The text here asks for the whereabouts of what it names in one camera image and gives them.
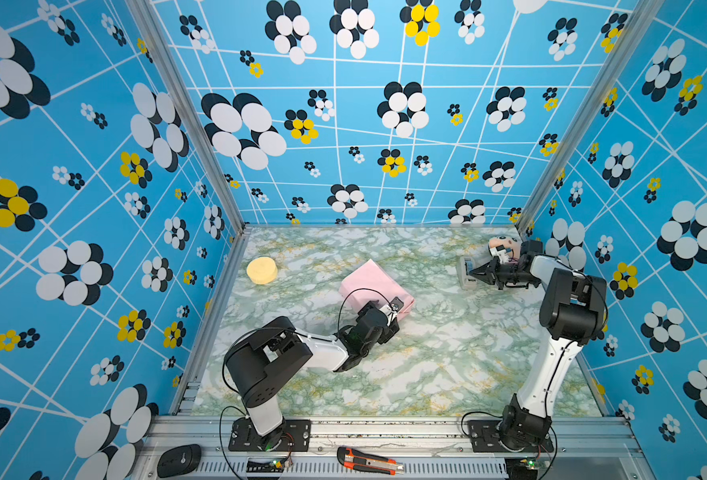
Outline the small grey white device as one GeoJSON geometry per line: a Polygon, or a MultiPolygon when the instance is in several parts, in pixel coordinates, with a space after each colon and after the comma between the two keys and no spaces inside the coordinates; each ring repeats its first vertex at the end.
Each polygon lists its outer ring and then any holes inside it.
{"type": "Polygon", "coordinates": [[[461,283],[461,288],[463,288],[463,290],[477,289],[477,278],[471,275],[471,270],[474,269],[475,265],[473,265],[473,258],[469,256],[459,258],[459,264],[457,264],[457,275],[459,275],[459,283],[461,283]]]}

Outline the purple wrapping paper sheet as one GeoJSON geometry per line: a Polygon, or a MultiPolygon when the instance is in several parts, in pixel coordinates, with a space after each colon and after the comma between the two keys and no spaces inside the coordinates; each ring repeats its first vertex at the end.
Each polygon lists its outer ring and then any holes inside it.
{"type": "Polygon", "coordinates": [[[357,310],[369,301],[383,306],[383,296],[389,301],[397,298],[403,302],[403,307],[397,314],[399,320],[404,320],[415,306],[415,297],[371,259],[342,281],[339,294],[346,300],[347,305],[357,310]]]}

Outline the aluminium frame post left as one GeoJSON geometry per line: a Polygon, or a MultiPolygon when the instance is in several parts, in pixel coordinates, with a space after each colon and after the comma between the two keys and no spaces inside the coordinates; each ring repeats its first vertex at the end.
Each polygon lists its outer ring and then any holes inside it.
{"type": "Polygon", "coordinates": [[[195,105],[187,92],[183,77],[177,64],[175,64],[173,50],[165,42],[163,25],[157,20],[156,12],[151,2],[129,0],[127,1],[127,6],[139,27],[143,40],[147,42],[151,49],[157,70],[159,70],[160,76],[179,111],[191,144],[195,147],[201,159],[205,174],[211,181],[215,194],[222,202],[225,214],[235,231],[235,236],[239,238],[244,233],[245,221],[239,212],[233,195],[229,192],[225,174],[197,116],[195,105]]]}

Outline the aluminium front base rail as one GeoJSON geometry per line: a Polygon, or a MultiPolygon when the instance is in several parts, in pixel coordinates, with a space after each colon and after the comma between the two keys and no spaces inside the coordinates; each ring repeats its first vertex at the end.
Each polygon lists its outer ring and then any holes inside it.
{"type": "Polygon", "coordinates": [[[233,416],[162,417],[153,425],[132,473],[157,479],[160,456],[174,447],[203,450],[191,479],[270,479],[249,474],[249,460],[289,459],[280,479],[363,479],[339,464],[337,450],[353,447],[405,466],[399,479],[509,479],[507,458],[541,462],[537,479],[651,479],[655,474],[629,422],[615,417],[559,418],[553,422],[553,453],[475,453],[457,417],[314,417],[308,452],[231,452],[233,416]]]}

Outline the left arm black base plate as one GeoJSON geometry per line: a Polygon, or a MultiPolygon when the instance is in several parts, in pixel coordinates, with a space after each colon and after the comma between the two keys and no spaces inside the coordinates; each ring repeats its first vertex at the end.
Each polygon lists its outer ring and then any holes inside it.
{"type": "Polygon", "coordinates": [[[310,420],[291,419],[261,436],[252,420],[242,417],[232,425],[228,449],[231,452],[308,452],[311,429],[310,420]]]}

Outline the orange black utility knife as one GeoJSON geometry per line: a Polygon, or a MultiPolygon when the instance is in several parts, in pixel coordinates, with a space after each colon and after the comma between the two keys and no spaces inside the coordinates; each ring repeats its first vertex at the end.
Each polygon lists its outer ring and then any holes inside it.
{"type": "Polygon", "coordinates": [[[351,447],[339,447],[337,460],[341,466],[353,471],[385,475],[405,474],[405,466],[403,464],[387,457],[361,452],[361,450],[351,447]]]}

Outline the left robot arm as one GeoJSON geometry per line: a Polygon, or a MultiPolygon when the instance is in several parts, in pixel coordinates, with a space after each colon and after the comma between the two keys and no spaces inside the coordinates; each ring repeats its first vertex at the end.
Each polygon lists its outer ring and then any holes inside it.
{"type": "Polygon", "coordinates": [[[278,395],[303,369],[341,373],[361,363],[377,345],[399,332],[397,314],[403,301],[379,305],[370,301],[357,312],[355,323],[331,336],[299,330],[281,316],[239,339],[224,357],[224,371],[241,397],[247,420],[263,441],[285,433],[286,418],[278,395]]]}

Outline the left small circuit board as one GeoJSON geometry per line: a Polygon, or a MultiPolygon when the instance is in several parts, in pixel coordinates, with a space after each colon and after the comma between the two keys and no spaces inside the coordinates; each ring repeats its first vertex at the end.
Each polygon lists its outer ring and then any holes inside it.
{"type": "Polygon", "coordinates": [[[274,459],[268,461],[249,460],[247,463],[246,471],[249,474],[284,473],[289,465],[291,465],[291,463],[288,462],[287,459],[274,459]]]}

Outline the yellow round sponge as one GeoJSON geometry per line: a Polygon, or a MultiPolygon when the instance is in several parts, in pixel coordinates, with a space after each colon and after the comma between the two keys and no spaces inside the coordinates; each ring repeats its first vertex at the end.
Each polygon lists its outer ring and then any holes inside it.
{"type": "Polygon", "coordinates": [[[246,272],[253,284],[266,285],[277,279],[279,268],[273,258],[259,257],[249,263],[246,272]]]}

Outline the aluminium frame post right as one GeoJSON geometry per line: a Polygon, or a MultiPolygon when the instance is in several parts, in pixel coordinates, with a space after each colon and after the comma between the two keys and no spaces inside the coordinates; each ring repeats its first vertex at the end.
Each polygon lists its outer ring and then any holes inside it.
{"type": "Polygon", "coordinates": [[[615,86],[615,82],[617,82],[619,76],[623,73],[623,70],[625,70],[625,66],[627,66],[629,60],[631,60],[633,54],[637,51],[641,40],[643,40],[645,34],[647,34],[649,26],[653,23],[655,16],[657,16],[664,3],[663,0],[637,2],[637,7],[631,12],[631,16],[629,16],[629,23],[627,24],[625,34],[621,36],[619,43],[615,46],[613,52],[609,54],[601,70],[599,70],[595,82],[593,82],[593,85],[589,88],[587,96],[585,96],[577,113],[573,116],[573,120],[571,120],[565,132],[565,137],[561,140],[557,154],[555,154],[553,160],[547,164],[547,167],[543,170],[543,174],[541,174],[541,178],[539,178],[535,186],[535,190],[533,190],[533,193],[529,196],[529,200],[527,200],[523,208],[521,218],[519,218],[519,221],[515,224],[517,233],[525,235],[525,230],[531,225],[537,212],[543,207],[555,178],[557,178],[561,170],[565,168],[575,148],[579,146],[579,142],[583,139],[583,136],[585,136],[585,132],[587,132],[589,126],[593,123],[599,111],[599,106],[603,103],[609,90],[615,86]]]}

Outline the pink plush doll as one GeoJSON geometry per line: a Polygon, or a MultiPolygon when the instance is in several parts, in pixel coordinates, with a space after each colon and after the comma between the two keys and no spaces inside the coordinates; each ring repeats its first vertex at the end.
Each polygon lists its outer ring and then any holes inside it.
{"type": "Polygon", "coordinates": [[[505,245],[505,247],[513,250],[513,258],[519,258],[519,256],[521,256],[521,241],[517,238],[509,236],[494,237],[489,240],[489,248],[495,245],[505,245]]]}

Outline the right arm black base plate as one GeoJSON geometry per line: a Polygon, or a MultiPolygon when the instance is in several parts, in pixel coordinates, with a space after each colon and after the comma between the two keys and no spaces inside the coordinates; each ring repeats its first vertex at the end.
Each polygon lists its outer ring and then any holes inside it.
{"type": "Polygon", "coordinates": [[[517,438],[513,431],[509,432],[508,436],[501,436],[497,419],[467,420],[465,429],[475,453],[538,454],[555,451],[553,437],[549,434],[541,439],[531,435],[517,438]]]}

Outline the small circuit board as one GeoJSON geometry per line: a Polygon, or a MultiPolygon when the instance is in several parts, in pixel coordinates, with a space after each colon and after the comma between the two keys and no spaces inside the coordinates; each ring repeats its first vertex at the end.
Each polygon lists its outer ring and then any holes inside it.
{"type": "Polygon", "coordinates": [[[289,465],[291,465],[291,463],[288,462],[287,459],[274,459],[268,461],[249,460],[247,463],[246,471],[249,474],[284,473],[289,465]]]}
{"type": "Polygon", "coordinates": [[[537,480],[541,462],[531,458],[507,458],[505,460],[505,469],[509,479],[537,480]]]}

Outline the right small circuit board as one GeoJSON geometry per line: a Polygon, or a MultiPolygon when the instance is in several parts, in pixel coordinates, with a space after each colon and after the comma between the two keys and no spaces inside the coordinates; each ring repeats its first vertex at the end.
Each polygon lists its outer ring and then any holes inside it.
{"type": "Polygon", "coordinates": [[[509,479],[537,480],[541,462],[531,458],[507,458],[505,460],[505,469],[509,479]]]}

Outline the aluminium frame post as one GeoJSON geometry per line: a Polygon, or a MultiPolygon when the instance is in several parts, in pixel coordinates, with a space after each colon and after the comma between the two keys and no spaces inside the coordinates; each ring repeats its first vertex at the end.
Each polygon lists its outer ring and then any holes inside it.
{"type": "Polygon", "coordinates": [[[519,218],[519,221],[515,224],[517,233],[525,235],[525,230],[531,225],[537,212],[543,207],[555,178],[557,178],[561,170],[565,168],[575,148],[579,146],[579,142],[583,139],[583,136],[585,136],[585,132],[587,132],[589,126],[593,123],[599,111],[599,106],[603,103],[609,90],[615,86],[615,82],[617,82],[619,76],[623,73],[623,70],[625,70],[625,66],[627,66],[629,60],[631,60],[633,54],[637,51],[641,40],[643,40],[645,34],[647,34],[649,26],[653,23],[655,16],[657,16],[664,3],[663,0],[637,2],[637,7],[631,12],[631,16],[629,16],[629,23],[627,24],[625,34],[621,36],[619,43],[615,46],[613,52],[609,54],[601,70],[599,70],[595,82],[593,82],[593,85],[589,88],[587,96],[585,96],[577,113],[573,116],[573,120],[571,120],[565,132],[565,137],[561,140],[557,154],[555,154],[553,160],[547,164],[547,167],[543,170],[543,174],[541,174],[541,178],[539,178],[535,186],[535,190],[533,190],[533,193],[529,196],[529,200],[527,200],[523,208],[521,218],[519,218]]]}
{"type": "Polygon", "coordinates": [[[127,6],[139,27],[143,40],[147,42],[151,49],[157,70],[159,70],[160,76],[179,111],[191,144],[195,147],[201,159],[205,174],[211,181],[215,194],[222,202],[225,214],[235,231],[235,236],[239,238],[244,233],[245,221],[239,212],[233,195],[229,192],[225,174],[197,116],[195,105],[187,92],[183,77],[177,64],[175,64],[173,50],[165,42],[163,25],[157,20],[156,12],[151,2],[129,0],[127,1],[127,6]]]}

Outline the black computer mouse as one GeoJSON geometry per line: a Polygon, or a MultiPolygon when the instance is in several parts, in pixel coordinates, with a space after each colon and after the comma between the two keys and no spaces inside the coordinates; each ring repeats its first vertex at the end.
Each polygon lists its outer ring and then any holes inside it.
{"type": "Polygon", "coordinates": [[[169,479],[193,473],[199,467],[203,450],[199,444],[174,447],[164,452],[157,464],[157,476],[169,479]]]}

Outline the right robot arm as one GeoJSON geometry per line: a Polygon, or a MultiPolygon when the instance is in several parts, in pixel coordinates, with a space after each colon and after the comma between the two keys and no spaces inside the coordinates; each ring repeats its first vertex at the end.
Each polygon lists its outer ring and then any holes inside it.
{"type": "Polygon", "coordinates": [[[543,290],[541,346],[527,380],[501,414],[497,435],[507,450],[543,447],[553,424],[553,408],[569,366],[607,324],[607,281],[545,254],[539,241],[499,237],[481,261],[463,257],[457,266],[465,287],[487,284],[543,290]]]}

